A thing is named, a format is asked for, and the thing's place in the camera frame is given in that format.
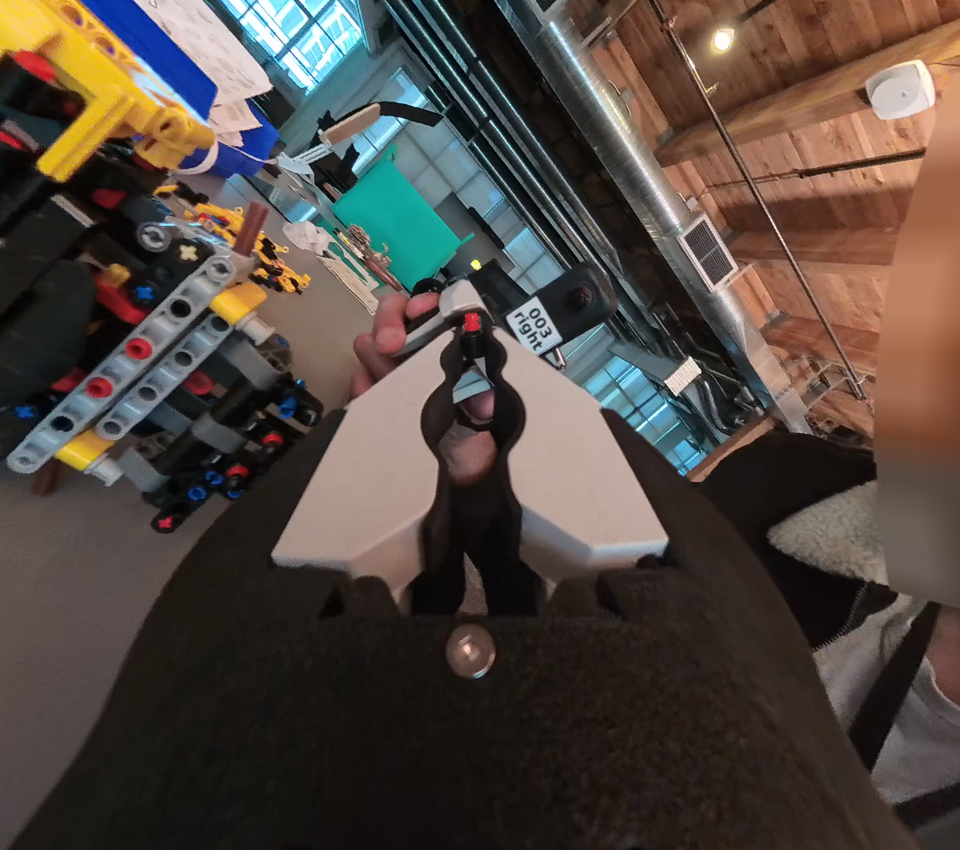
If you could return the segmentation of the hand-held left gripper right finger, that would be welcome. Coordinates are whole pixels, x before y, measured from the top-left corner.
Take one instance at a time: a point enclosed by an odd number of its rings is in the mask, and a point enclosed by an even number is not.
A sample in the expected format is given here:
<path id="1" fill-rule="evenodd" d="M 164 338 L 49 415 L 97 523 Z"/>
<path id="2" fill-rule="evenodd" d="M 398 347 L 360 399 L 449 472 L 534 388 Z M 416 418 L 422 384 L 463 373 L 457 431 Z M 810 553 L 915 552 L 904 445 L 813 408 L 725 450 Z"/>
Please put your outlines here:
<path id="1" fill-rule="evenodd" d="M 662 557 L 666 530 L 599 403 L 505 330 L 487 339 L 498 455 L 487 610 L 536 612 L 550 584 Z"/>

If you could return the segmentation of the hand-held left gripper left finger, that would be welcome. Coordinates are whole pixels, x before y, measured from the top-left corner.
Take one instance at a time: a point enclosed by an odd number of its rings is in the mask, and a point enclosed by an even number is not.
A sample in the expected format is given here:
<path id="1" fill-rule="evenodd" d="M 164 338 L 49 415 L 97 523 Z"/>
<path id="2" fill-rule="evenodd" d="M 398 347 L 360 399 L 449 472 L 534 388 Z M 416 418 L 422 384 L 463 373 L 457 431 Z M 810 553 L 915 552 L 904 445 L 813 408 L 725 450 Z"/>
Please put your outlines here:
<path id="1" fill-rule="evenodd" d="M 444 330 L 343 412 L 271 552 L 277 568 L 375 577 L 410 610 L 462 610 L 462 545 L 439 442 L 464 368 L 461 330 Z"/>

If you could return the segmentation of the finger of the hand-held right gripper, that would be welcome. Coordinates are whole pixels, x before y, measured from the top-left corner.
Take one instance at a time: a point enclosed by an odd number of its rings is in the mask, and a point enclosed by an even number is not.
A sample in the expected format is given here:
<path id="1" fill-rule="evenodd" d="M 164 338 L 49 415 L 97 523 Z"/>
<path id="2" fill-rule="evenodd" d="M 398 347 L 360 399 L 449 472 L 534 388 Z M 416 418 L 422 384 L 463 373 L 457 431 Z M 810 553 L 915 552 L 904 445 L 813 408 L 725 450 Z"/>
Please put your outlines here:
<path id="1" fill-rule="evenodd" d="M 463 318 L 468 312 L 479 312 L 483 331 L 495 321 L 479 291 L 469 280 L 458 280 L 445 288 L 438 298 L 438 319 L 444 319 L 444 331 L 463 331 Z"/>
<path id="2" fill-rule="evenodd" d="M 392 356 L 392 359 L 405 359 L 429 345 L 445 332 L 444 319 L 429 319 L 424 323 L 408 327 L 404 346 Z"/>

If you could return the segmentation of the yellow toy brick car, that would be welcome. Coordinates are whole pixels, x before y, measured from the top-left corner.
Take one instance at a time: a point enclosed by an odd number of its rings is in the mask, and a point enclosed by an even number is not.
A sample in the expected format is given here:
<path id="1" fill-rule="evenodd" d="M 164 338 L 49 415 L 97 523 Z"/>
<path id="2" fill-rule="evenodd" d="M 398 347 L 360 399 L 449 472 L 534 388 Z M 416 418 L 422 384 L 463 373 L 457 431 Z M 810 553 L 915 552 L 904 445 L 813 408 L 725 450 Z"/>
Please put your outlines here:
<path id="1" fill-rule="evenodd" d="M 248 259 L 154 191 L 213 141 L 80 0 L 2 0 L 2 462 L 127 480 L 176 531 L 319 422 Z"/>

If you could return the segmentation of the person's right hand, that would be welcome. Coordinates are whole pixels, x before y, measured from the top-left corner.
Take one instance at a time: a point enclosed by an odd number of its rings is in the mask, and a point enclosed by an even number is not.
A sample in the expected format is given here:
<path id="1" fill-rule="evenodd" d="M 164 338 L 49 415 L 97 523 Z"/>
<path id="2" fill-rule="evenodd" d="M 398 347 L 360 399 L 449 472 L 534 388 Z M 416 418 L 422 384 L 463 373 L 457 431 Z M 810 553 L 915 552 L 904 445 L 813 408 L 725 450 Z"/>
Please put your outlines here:
<path id="1" fill-rule="evenodd" d="M 353 341 L 356 365 L 350 378 L 349 400 L 363 396 L 399 366 L 397 355 L 406 343 L 409 325 L 436 309 L 439 297 L 437 293 L 414 297 L 390 293 L 379 301 L 371 332 Z M 442 458 L 459 486 L 477 484 L 496 463 L 497 444 L 485 429 L 494 417 L 494 397 L 492 390 L 486 390 L 462 401 L 454 424 L 440 440 Z"/>

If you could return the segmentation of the wooden gear model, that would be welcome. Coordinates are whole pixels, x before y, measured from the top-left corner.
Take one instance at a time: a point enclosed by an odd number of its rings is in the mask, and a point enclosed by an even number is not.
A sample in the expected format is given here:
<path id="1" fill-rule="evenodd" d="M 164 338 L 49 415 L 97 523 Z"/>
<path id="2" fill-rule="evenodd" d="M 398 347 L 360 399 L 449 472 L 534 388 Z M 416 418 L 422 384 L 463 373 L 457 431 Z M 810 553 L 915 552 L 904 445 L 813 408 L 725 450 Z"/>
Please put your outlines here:
<path id="1" fill-rule="evenodd" d="M 388 286 L 390 290 L 397 292 L 404 290 L 403 284 L 391 272 L 389 256 L 374 247 L 370 236 L 363 228 L 351 225 L 345 232 L 335 229 L 333 234 L 346 252 L 375 280 Z"/>

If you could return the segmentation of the teal plastic bin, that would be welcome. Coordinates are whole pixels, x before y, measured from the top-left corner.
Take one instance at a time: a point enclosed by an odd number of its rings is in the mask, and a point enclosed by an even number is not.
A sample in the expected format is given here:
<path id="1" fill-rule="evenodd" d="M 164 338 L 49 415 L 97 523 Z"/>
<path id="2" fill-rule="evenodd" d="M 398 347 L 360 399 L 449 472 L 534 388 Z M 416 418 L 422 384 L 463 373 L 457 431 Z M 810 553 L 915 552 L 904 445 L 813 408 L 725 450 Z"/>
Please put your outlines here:
<path id="1" fill-rule="evenodd" d="M 433 278 L 474 238 L 458 237 L 396 168 L 395 146 L 388 147 L 332 211 L 346 227 L 366 232 L 372 249 L 390 260 L 389 270 L 411 291 Z"/>

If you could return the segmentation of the crumpled white paper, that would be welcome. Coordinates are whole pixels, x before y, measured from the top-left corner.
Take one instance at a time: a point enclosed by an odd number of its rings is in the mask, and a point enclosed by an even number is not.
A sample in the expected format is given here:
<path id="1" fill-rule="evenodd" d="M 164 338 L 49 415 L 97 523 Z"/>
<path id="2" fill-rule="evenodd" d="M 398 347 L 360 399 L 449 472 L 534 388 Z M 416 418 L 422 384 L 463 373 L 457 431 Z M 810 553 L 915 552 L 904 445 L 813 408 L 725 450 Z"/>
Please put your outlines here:
<path id="1" fill-rule="evenodd" d="M 331 233 L 310 222 L 288 222 L 282 227 L 282 232 L 293 246 L 314 256 L 323 256 L 330 250 Z"/>

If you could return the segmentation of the person's black jacket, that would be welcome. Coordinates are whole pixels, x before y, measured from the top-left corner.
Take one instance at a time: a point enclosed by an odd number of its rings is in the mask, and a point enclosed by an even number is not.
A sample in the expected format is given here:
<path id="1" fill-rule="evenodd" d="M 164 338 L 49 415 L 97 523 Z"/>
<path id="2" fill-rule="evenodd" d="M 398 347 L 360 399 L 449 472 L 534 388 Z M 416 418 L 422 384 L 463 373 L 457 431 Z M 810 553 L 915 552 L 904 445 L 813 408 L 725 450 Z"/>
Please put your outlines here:
<path id="1" fill-rule="evenodd" d="M 850 632 L 896 594 L 870 547 L 877 467 L 865 450 L 774 430 L 698 484 L 758 558 L 810 649 Z"/>

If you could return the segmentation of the pile of small bricks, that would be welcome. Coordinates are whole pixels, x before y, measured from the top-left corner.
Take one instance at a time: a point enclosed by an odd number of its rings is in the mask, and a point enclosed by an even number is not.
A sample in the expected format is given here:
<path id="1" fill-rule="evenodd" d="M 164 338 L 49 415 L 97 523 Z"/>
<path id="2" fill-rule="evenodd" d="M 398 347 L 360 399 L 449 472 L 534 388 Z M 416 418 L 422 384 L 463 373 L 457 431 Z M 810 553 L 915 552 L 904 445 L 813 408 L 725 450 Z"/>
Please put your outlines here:
<path id="1" fill-rule="evenodd" d="M 179 203 L 183 218 L 195 231 L 203 230 L 231 250 L 243 251 L 241 256 L 248 260 L 246 278 L 250 282 L 276 293 L 291 295 L 303 295 L 310 286 L 310 277 L 298 274 L 287 265 L 287 247 L 275 243 L 263 228 L 253 232 L 251 226 L 256 219 L 250 217 L 250 210 L 262 210 L 259 219 L 265 223 L 269 209 L 266 206 L 222 208 L 183 182 L 163 184 L 152 195 L 161 201 Z"/>

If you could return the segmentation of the person's white shirt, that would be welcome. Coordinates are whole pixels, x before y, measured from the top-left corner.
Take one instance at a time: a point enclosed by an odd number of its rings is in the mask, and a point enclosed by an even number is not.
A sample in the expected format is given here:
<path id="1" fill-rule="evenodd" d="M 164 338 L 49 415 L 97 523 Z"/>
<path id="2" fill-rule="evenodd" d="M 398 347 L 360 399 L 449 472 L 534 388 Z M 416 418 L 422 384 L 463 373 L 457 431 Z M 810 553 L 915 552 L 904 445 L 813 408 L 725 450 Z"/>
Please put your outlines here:
<path id="1" fill-rule="evenodd" d="M 814 652 L 844 729 L 850 728 L 924 605 L 917 597 L 899 595 L 890 606 Z M 942 692 L 926 656 L 921 657 L 905 697 L 870 773 L 874 787 L 890 806 L 956 784 L 959 778 L 958 705 Z"/>

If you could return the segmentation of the silver air duct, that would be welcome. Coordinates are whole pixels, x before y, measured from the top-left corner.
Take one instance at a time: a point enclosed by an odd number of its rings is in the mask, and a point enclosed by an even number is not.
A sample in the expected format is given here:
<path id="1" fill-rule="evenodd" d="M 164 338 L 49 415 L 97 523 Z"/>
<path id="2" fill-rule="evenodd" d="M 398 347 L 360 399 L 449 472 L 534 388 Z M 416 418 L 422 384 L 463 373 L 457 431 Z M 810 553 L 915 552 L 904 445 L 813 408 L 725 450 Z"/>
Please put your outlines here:
<path id="1" fill-rule="evenodd" d="M 493 1 L 750 389 L 789 430 L 810 434 L 803 399 L 734 290 L 733 279 L 709 289 L 681 243 L 695 214 L 585 45 L 580 22 L 593 8 L 591 0 L 556 0 L 549 9 L 536 0 Z"/>

